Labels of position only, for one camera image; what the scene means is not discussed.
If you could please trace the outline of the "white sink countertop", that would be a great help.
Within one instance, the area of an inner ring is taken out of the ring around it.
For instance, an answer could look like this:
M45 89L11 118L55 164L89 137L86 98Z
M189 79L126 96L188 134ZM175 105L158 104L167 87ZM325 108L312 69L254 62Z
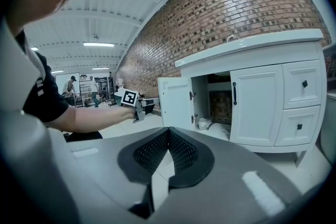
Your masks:
M257 49L275 45L286 45L297 42L320 41L323 39L322 31L319 29L299 29L267 33L262 35L250 36L227 42L195 54L189 55L175 61L175 67L183 68L204 59L230 55L246 50Z

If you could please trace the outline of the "white toilet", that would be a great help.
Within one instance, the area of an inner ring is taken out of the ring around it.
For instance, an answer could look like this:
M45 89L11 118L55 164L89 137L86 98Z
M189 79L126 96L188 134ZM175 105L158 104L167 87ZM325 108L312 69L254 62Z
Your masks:
M320 131L321 150L333 166L336 163L336 42L323 48L327 71L327 99Z

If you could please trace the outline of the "person's left forearm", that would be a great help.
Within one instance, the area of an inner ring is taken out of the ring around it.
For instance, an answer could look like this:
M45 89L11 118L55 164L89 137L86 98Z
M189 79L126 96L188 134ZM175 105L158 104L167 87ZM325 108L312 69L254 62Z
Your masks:
M131 106L116 109L68 108L60 121L60 129L67 132L90 133L106 129L125 120L132 120L135 110Z

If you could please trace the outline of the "white vanity cabinet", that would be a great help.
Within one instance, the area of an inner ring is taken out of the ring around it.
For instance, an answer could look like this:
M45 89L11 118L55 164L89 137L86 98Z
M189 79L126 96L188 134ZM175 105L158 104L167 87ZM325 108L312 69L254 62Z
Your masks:
M204 59L194 64L178 68L179 78L191 78L192 92L196 92L194 113L198 114L194 130L198 129L200 118L216 126L208 130L209 136L223 137L230 141L232 125L232 83L230 72L234 70L282 65L291 62L319 60L321 68L321 104L316 129L309 144L294 146L249 146L242 145L256 153L293 153L300 166L315 146L323 122L326 98L327 75L321 41L297 42L246 50L230 55Z

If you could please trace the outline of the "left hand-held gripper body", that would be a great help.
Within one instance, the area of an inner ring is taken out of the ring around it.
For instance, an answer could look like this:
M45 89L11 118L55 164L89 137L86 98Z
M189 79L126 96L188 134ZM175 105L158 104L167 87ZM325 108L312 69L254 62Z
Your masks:
M132 108L134 114L133 123L143 121L145 118L145 111L143 110L141 101L139 100L139 93L133 90L125 89L121 97L121 106Z

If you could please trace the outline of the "metal shelf rack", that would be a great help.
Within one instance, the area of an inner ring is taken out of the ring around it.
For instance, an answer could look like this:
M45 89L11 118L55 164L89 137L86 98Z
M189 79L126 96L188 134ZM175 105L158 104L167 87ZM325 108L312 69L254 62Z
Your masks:
M89 107L91 103L90 78L86 74L79 76L79 91L83 107Z

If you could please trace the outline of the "small white drawer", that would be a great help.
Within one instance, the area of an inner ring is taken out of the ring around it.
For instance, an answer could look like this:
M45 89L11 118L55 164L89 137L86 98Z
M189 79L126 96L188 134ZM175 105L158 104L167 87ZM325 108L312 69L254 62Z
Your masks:
M316 129L320 106L283 110L274 146L309 144Z

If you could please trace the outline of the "black rack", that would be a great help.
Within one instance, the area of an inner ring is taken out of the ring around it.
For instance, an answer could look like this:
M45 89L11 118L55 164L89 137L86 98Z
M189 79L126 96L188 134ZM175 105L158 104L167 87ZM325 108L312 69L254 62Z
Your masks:
M113 84L113 77L112 77L112 73L109 72L109 76L108 76L108 95L109 95L108 106L109 107L112 107L117 104L114 93L115 93L115 88Z

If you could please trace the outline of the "large white drawer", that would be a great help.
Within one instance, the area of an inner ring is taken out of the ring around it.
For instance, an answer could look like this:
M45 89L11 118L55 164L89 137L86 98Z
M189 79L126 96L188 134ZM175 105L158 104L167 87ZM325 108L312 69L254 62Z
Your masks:
M285 63L284 109L304 108L321 104L322 82L319 60ZM307 80L304 88L302 82Z

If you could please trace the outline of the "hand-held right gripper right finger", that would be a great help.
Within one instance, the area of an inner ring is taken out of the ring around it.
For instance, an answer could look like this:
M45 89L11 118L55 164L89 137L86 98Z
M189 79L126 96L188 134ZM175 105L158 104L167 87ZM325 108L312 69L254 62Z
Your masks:
M268 216L259 207L242 177L258 176L288 206L301 192L280 171L248 149L194 131L186 135L207 145L215 162L212 171L193 187L170 190L154 213L155 224L254 224Z

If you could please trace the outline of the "white cabinet door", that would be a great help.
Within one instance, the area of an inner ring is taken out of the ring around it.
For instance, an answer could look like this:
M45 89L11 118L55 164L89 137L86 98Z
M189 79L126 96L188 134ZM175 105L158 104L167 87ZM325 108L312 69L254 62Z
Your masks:
M163 126L194 130L191 78L158 78L158 89Z
M230 72L236 82L237 105L232 105L230 141L249 146L273 146L284 107L281 65Z

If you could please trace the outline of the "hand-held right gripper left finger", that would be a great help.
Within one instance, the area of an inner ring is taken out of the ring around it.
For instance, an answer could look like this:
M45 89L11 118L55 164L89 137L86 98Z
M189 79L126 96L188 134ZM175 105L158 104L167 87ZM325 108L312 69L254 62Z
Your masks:
M64 179L80 224L169 224L169 202L154 209L152 175L167 129L64 144Z

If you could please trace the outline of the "person's black T-shirt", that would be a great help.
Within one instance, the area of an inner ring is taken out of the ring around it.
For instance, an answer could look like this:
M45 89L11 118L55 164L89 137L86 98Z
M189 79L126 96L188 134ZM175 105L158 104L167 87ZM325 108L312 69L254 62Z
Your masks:
M59 94L46 58L28 47L24 31L21 31L15 39L40 72L39 78L27 97L23 110L44 123L52 122L64 114L69 104Z

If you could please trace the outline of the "whiteboard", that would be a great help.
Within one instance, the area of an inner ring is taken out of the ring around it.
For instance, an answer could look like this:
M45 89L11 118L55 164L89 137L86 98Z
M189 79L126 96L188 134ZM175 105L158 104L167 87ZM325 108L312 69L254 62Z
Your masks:
M76 93L76 95L80 95L80 84L79 84L80 73L78 73L78 72L76 72L76 73L66 73L66 74L57 74L55 76L55 80L56 80L56 84L57 84L57 87L58 87L59 94L62 94L65 83L68 82L72 76L74 76L75 79L76 79L76 81L73 83L73 88L75 89L75 93Z

